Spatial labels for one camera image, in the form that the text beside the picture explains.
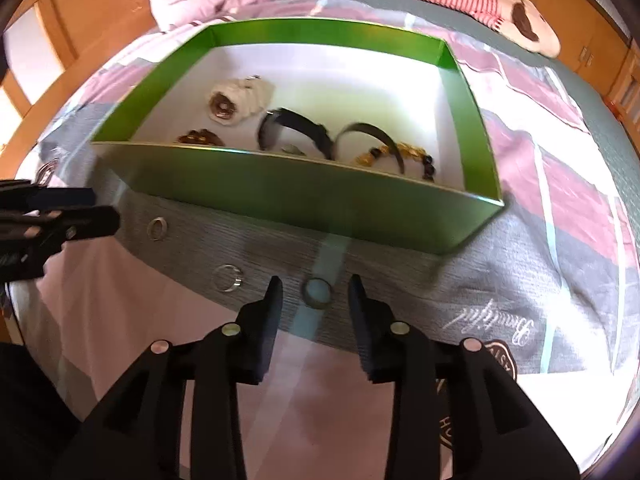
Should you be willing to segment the patterned pink grey bedsheet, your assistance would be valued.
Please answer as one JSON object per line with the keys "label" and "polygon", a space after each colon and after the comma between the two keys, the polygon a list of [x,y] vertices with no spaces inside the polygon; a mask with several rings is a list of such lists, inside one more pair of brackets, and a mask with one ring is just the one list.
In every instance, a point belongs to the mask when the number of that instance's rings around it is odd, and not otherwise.
{"label": "patterned pink grey bedsheet", "polygon": [[64,105],[25,160],[55,186],[115,205],[113,237],[69,244],[39,281],[2,289],[27,347],[79,417],[158,338],[187,342],[282,278],[266,382],[241,391],[253,479],[377,479],[392,388],[371,385],[345,300],[352,274],[428,336],[506,344],[518,384],[581,471],[611,455],[639,400],[639,162],[596,92],[477,25],[407,0],[317,0],[256,14],[346,13],[424,28],[461,58],[497,159],[504,206],[443,257],[245,219],[132,192],[98,159],[94,129],[195,32],[152,32]]}

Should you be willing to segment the wooden wardrobe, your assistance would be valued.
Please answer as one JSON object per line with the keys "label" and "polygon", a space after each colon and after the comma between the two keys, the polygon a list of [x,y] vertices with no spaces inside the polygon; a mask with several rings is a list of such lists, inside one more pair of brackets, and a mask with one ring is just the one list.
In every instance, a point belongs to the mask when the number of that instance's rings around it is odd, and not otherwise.
{"label": "wooden wardrobe", "polygon": [[155,25],[149,0],[23,0],[2,34],[1,175],[15,176],[66,101]]}

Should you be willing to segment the green cardboard box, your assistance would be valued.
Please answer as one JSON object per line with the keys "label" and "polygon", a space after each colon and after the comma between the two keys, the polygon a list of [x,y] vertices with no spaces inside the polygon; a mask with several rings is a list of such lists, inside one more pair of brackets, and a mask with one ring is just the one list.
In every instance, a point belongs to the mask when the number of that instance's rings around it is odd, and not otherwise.
{"label": "green cardboard box", "polygon": [[[267,108],[234,126],[209,117],[225,79],[273,85]],[[335,140],[352,122],[386,132],[405,161],[352,132],[337,157],[258,148],[267,110],[287,108]],[[431,254],[467,240],[502,209],[480,110],[446,41],[336,18],[258,18],[204,27],[107,116],[92,140],[130,188]]]}

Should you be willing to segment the black curved hair band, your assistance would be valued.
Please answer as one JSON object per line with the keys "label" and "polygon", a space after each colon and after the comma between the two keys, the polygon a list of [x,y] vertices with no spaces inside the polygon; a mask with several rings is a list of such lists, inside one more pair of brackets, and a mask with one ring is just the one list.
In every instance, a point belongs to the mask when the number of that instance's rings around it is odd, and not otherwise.
{"label": "black curved hair band", "polygon": [[342,136],[346,136],[346,134],[352,132],[363,133],[375,140],[380,141],[388,149],[388,152],[393,156],[393,158],[396,159],[400,173],[404,174],[406,172],[405,161],[402,158],[398,145],[395,143],[395,141],[382,129],[378,128],[375,125],[368,124],[367,122],[352,122],[351,124],[345,126],[339,133],[337,133],[337,136],[333,141],[334,157],[337,157],[338,141],[341,140]]}

